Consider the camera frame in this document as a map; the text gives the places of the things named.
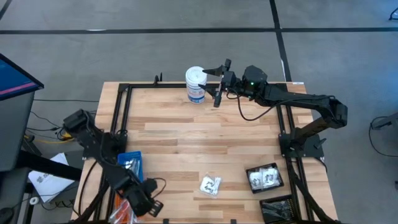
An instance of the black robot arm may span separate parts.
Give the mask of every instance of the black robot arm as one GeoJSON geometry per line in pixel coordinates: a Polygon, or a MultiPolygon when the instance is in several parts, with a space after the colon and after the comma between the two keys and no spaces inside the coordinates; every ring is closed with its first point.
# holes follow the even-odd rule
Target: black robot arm
{"type": "MultiPolygon", "coordinates": [[[[103,168],[109,186],[122,198],[127,199],[139,217],[149,213],[156,217],[163,204],[151,197],[157,188],[156,180],[141,182],[130,169],[117,165],[117,155],[125,151],[127,132],[105,133],[94,125],[89,112],[78,110],[63,120],[63,128],[84,147],[83,157],[94,158],[103,168]]],[[[87,221],[93,212],[90,206],[77,221],[87,221]]]]}
{"type": "MultiPolygon", "coordinates": [[[[323,151],[316,149],[319,149],[325,140],[319,140],[317,134],[326,128],[337,129],[347,125],[348,109],[334,96],[285,91],[278,84],[267,83],[267,75],[253,65],[245,69],[243,77],[240,79],[229,70],[230,66],[231,61],[227,59],[225,65],[203,71],[221,77],[220,86],[217,90],[201,85],[215,98],[214,107],[220,106],[222,92],[225,91],[234,93],[238,98],[246,97],[254,100],[261,106],[270,106],[271,108],[277,105],[295,106],[316,110],[321,114],[320,118],[310,124],[302,128],[295,128],[289,135],[282,136],[281,145],[284,145],[285,148],[282,154],[289,157],[322,157],[323,151]]],[[[257,118],[247,119],[244,117],[244,119],[252,121],[257,118]]]]}

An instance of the monitor screen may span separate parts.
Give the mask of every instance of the monitor screen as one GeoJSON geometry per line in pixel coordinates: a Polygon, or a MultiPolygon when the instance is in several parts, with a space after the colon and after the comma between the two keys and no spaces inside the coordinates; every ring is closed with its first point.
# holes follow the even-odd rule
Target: monitor screen
{"type": "Polygon", "coordinates": [[[23,69],[4,56],[0,57],[0,100],[38,90],[42,86],[23,69]]]}

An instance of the wooden table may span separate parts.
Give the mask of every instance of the wooden table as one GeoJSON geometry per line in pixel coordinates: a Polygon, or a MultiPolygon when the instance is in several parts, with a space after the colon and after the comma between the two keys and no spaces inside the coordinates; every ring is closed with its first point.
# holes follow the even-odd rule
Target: wooden table
{"type": "MultiPolygon", "coordinates": [[[[106,82],[99,101],[96,125],[109,131],[116,101],[118,82],[106,82]]],[[[287,83],[289,91],[305,93],[303,83],[287,83]]],[[[252,118],[266,108],[242,98],[243,113],[252,118]]],[[[282,107],[285,124],[288,124],[282,107]]],[[[297,127],[310,123],[310,110],[292,108],[297,127]]],[[[119,126],[123,106],[119,114],[119,126]]],[[[280,133],[276,110],[256,121],[247,122],[239,114],[236,100],[223,98],[219,108],[206,95],[200,105],[189,102],[184,88],[133,89],[127,122],[127,151],[142,152],[145,177],[162,177],[167,186],[157,200],[164,204],[157,218],[145,216],[145,221],[175,222],[264,223],[259,200],[290,194],[285,159],[280,155],[280,133]],[[245,170],[276,162],[285,183],[284,187],[252,194],[245,170]],[[221,177],[217,199],[200,193],[204,175],[221,177]]],[[[315,159],[303,159],[308,188],[314,199],[330,217],[337,219],[325,168],[315,159]]],[[[81,186],[93,160],[85,161],[75,208],[81,186]]],[[[83,194],[82,209],[86,208],[98,191],[101,167],[96,166],[88,178],[83,194]]],[[[158,182],[159,189],[163,182],[158,182]]],[[[302,195],[297,190],[303,219],[306,211],[302,195]]],[[[101,218],[105,217],[108,202],[103,200],[101,218]]]]}

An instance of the black tray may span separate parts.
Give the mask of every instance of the black tray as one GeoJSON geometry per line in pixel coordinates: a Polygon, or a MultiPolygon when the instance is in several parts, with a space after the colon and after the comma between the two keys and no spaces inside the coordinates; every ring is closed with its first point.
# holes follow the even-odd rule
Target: black tray
{"type": "Polygon", "coordinates": [[[282,180],[282,176],[280,175],[279,169],[278,169],[278,167],[276,166],[276,163],[275,163],[275,162],[274,162],[274,163],[271,163],[271,164],[267,164],[267,165],[263,165],[263,166],[259,166],[259,167],[247,169],[247,170],[246,170],[246,176],[248,177],[248,181],[249,181],[249,185],[250,185],[251,192],[253,192],[254,194],[260,193],[260,192],[264,192],[264,191],[267,191],[267,190],[272,190],[272,189],[275,189],[275,188],[278,188],[278,187],[283,187],[283,186],[285,185],[285,184],[284,184],[284,181],[282,180]],[[270,168],[270,167],[275,168],[275,169],[278,170],[279,185],[272,186],[272,187],[268,187],[268,188],[266,188],[266,189],[256,189],[256,190],[254,190],[254,189],[251,187],[250,178],[249,178],[249,173],[250,173],[250,172],[256,172],[256,171],[258,171],[260,168],[266,169],[266,168],[270,168]]]}
{"type": "Polygon", "coordinates": [[[289,204],[289,210],[290,210],[290,216],[292,217],[291,220],[289,221],[296,221],[298,214],[296,214],[294,208],[293,208],[293,198],[292,195],[285,195],[285,196],[280,196],[280,197],[275,197],[275,198],[270,198],[270,199],[265,199],[265,200],[261,200],[260,201],[260,209],[261,209],[261,213],[262,213],[262,218],[264,219],[264,222],[266,224],[277,224],[277,223],[284,223],[284,222],[288,222],[288,220],[284,220],[283,218],[280,217],[275,217],[273,215],[270,215],[268,213],[263,213],[262,212],[262,208],[263,205],[262,203],[274,203],[274,202],[282,202],[282,201],[287,201],[287,203],[289,204]]]}

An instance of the cable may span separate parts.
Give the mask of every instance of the cable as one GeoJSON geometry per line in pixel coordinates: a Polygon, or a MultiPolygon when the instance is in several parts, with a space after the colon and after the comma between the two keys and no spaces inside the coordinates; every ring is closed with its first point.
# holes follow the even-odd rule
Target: cable
{"type": "Polygon", "coordinates": [[[55,204],[54,208],[46,208],[46,207],[44,207],[44,205],[42,203],[41,203],[41,205],[44,208],[44,210],[47,210],[47,211],[52,211],[52,210],[55,210],[56,208],[58,208],[57,204],[55,204]]]}
{"type": "Polygon", "coordinates": [[[26,128],[26,129],[33,130],[33,131],[56,131],[56,130],[58,130],[58,129],[60,129],[60,128],[50,128],[50,129],[26,128]]]}
{"type": "Polygon", "coordinates": [[[43,99],[34,99],[35,101],[46,101],[46,102],[87,102],[87,103],[98,103],[99,100],[43,100],[43,99]]]}
{"type": "Polygon", "coordinates": [[[35,139],[34,141],[37,142],[42,142],[46,144],[63,144],[63,143],[68,143],[73,141],[73,139],[65,140],[65,141],[46,141],[46,140],[41,140],[41,139],[35,139]]]}
{"type": "Polygon", "coordinates": [[[163,190],[166,188],[166,184],[167,184],[166,180],[161,178],[161,177],[156,177],[156,178],[154,178],[154,180],[163,180],[164,181],[164,186],[162,187],[162,190],[160,190],[160,192],[158,192],[157,194],[155,194],[155,196],[152,197],[152,199],[154,199],[158,195],[160,195],[163,192],[163,190]]]}
{"type": "Polygon", "coordinates": [[[322,165],[325,167],[326,173],[328,172],[328,167],[326,166],[325,162],[322,160],[320,157],[314,157],[316,160],[318,160],[322,165]]]}
{"type": "Polygon", "coordinates": [[[60,141],[67,141],[67,140],[71,140],[73,139],[73,137],[69,136],[63,136],[62,135],[62,131],[64,130],[64,128],[61,128],[61,130],[57,133],[57,139],[60,141]]]}
{"type": "Polygon", "coordinates": [[[39,118],[39,119],[43,119],[43,120],[46,120],[47,122],[49,122],[50,124],[52,124],[52,125],[54,125],[54,126],[56,126],[56,127],[58,127],[58,128],[61,128],[59,125],[56,125],[56,124],[54,124],[53,122],[51,122],[50,120],[48,120],[47,118],[42,118],[42,117],[40,117],[39,115],[37,115],[35,112],[33,112],[33,111],[30,111],[32,114],[34,114],[37,118],[39,118]]]}
{"type": "Polygon", "coordinates": [[[79,205],[78,205],[78,213],[77,213],[79,216],[81,215],[81,200],[83,198],[83,192],[85,191],[85,187],[86,187],[86,183],[87,183],[88,177],[90,176],[91,171],[93,171],[94,166],[96,164],[97,164],[97,161],[95,161],[94,164],[90,167],[90,169],[88,170],[87,176],[85,178],[85,181],[83,182],[83,185],[81,186],[80,197],[79,197],[79,205]]]}
{"type": "Polygon", "coordinates": [[[230,99],[230,100],[235,100],[235,99],[238,99],[238,97],[236,96],[236,97],[234,97],[234,98],[231,98],[231,97],[229,97],[229,92],[227,92],[226,93],[226,97],[228,98],[228,99],[230,99]]]}
{"type": "Polygon", "coordinates": [[[371,129],[372,129],[372,127],[373,127],[373,122],[374,122],[375,120],[379,119],[379,118],[386,118],[386,116],[378,116],[377,118],[374,118],[374,119],[372,120],[371,124],[369,125],[369,132],[368,132],[368,134],[369,134],[369,141],[371,142],[371,145],[372,145],[373,149],[374,149],[378,154],[383,155],[383,156],[387,156],[387,157],[398,157],[398,155],[387,155],[387,154],[384,154],[384,153],[378,151],[378,150],[376,149],[376,147],[374,147],[374,144],[373,144],[373,141],[372,141],[372,137],[371,137],[371,129]]]}
{"type": "Polygon", "coordinates": [[[28,132],[34,134],[35,136],[40,136],[40,137],[43,137],[43,138],[50,138],[50,139],[57,139],[57,138],[55,138],[55,137],[50,137],[50,136],[44,136],[44,135],[42,135],[42,134],[37,134],[37,133],[35,133],[35,132],[33,132],[33,131],[29,130],[29,129],[26,129],[26,131],[28,131],[28,132]]]}
{"type": "Polygon", "coordinates": [[[67,192],[67,191],[69,191],[69,190],[71,190],[71,189],[75,189],[75,188],[77,188],[77,187],[79,187],[79,186],[74,186],[74,187],[71,187],[71,188],[69,188],[69,189],[64,189],[64,190],[61,190],[61,191],[59,191],[59,192],[57,192],[57,193],[54,193],[54,194],[51,194],[51,195],[31,196],[31,197],[29,197],[29,198],[27,198],[27,199],[21,200],[20,202],[18,202],[16,205],[12,206],[11,208],[15,208],[16,206],[20,205],[22,202],[25,202],[26,200],[30,200],[31,198],[34,198],[34,197],[54,196],[54,195],[57,195],[57,194],[59,194],[59,193],[61,193],[61,192],[67,192]]]}
{"type": "Polygon", "coordinates": [[[79,214],[76,212],[76,210],[73,208],[74,201],[75,201],[74,199],[69,200],[69,205],[66,205],[64,201],[55,202],[55,207],[54,207],[54,208],[46,208],[46,207],[44,206],[43,203],[41,203],[41,206],[42,206],[45,210],[47,210],[47,211],[52,211],[52,210],[55,210],[55,209],[57,209],[57,208],[71,208],[72,211],[73,211],[74,213],[76,213],[76,215],[79,217],[80,215],[79,215],[79,214]]]}
{"type": "Polygon", "coordinates": [[[238,95],[238,92],[236,92],[236,90],[234,90],[234,89],[232,89],[232,88],[230,88],[229,90],[232,90],[232,91],[235,93],[235,95],[237,96],[239,113],[241,114],[242,118],[245,119],[246,121],[255,121],[255,120],[261,118],[262,116],[264,116],[265,114],[267,114],[267,113],[268,113],[271,109],[273,109],[274,107],[279,106],[279,105],[283,105],[284,103],[287,103],[287,102],[297,101],[297,100],[322,100],[322,99],[325,99],[325,98],[334,98],[334,97],[335,97],[335,96],[320,96],[319,98],[314,98],[314,97],[311,97],[311,98],[310,98],[310,97],[306,97],[306,98],[296,98],[296,99],[291,99],[291,100],[284,100],[284,101],[281,101],[281,102],[279,102],[279,103],[276,103],[276,104],[270,106],[270,107],[268,108],[268,110],[266,110],[265,112],[263,112],[262,114],[260,114],[259,116],[255,117],[255,118],[246,118],[246,117],[243,115],[242,108],[241,108],[241,100],[240,100],[240,97],[241,97],[241,96],[238,95]]]}
{"type": "Polygon", "coordinates": [[[393,18],[392,15],[394,15],[394,13],[398,11],[398,8],[394,9],[393,12],[390,14],[390,18],[388,18],[388,20],[398,20],[398,18],[393,18]]]}

